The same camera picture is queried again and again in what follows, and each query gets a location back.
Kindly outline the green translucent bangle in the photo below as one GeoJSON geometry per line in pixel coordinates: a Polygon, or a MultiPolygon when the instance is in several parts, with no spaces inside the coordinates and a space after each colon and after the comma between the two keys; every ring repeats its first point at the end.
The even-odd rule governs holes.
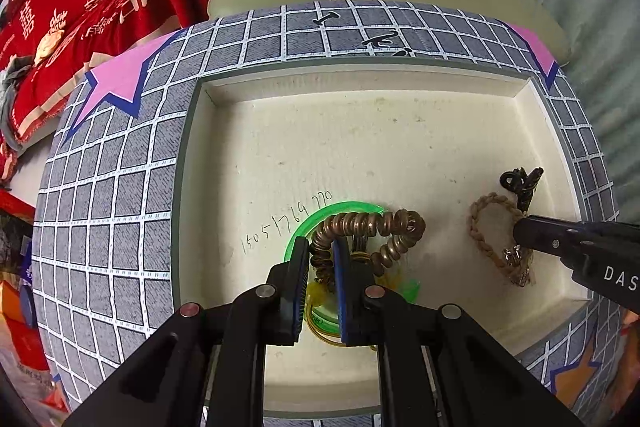
{"type": "Polygon", "coordinates": [[[297,236],[310,246],[312,282],[307,289],[305,320],[319,337],[336,345],[340,335],[335,295],[332,243],[346,237],[349,250],[368,260],[375,280],[393,288],[408,285],[401,275],[401,260],[422,239],[426,224],[420,213],[388,211],[367,202],[337,202],[326,206],[299,225],[288,243],[290,255],[297,236]]]}

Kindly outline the black claw hair clip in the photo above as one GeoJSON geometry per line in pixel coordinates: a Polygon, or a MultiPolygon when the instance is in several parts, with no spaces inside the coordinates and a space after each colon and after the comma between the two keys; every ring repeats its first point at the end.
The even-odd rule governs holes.
{"type": "Polygon", "coordinates": [[[516,207],[522,213],[526,213],[543,174],[542,167],[534,168],[531,172],[520,167],[504,172],[500,176],[499,183],[506,191],[516,196],[516,207]]]}

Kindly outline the small silver earring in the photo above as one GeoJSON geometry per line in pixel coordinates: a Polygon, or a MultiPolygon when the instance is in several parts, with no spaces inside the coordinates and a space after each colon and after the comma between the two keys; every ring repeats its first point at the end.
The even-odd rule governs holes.
{"type": "Polygon", "coordinates": [[[513,245],[503,249],[503,260],[513,270],[525,270],[529,265],[531,255],[532,252],[521,245],[513,245]]]}

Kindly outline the green tray with cream lining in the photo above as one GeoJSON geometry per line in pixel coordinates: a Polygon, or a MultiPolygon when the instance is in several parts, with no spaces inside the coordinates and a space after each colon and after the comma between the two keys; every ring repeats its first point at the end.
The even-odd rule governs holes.
{"type": "Polygon", "coordinates": [[[391,61],[278,65],[195,87],[176,168],[177,303],[230,303],[265,282],[295,230],[336,202],[414,210],[423,239],[399,270],[418,303],[457,303],[512,355],[588,301],[558,258],[511,284],[466,231],[473,202],[514,168],[544,174],[530,210],[577,221],[579,185],[535,80],[391,61]]]}

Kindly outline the grey grid patterned cloth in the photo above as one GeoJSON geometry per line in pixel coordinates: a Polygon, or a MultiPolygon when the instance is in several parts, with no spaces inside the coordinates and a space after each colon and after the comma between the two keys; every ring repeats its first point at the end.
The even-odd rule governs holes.
{"type": "MultiPolygon", "coordinates": [[[[536,46],[516,26],[393,0],[311,1],[213,18],[90,72],[55,133],[37,197],[35,304],[44,350],[71,403],[85,401],[181,305],[172,289],[172,207],[196,85],[278,65],[373,60],[532,76],[568,150],[581,218],[617,216],[579,98],[564,72],[546,78],[536,46]]],[[[488,194],[497,200],[480,210],[478,227],[501,254],[515,198],[502,187],[488,194]]],[[[532,280],[533,263],[527,284],[509,282],[522,288],[532,280]]],[[[594,418],[614,375],[622,318],[614,303],[587,294],[567,322],[514,355],[582,421],[594,418]]]]}

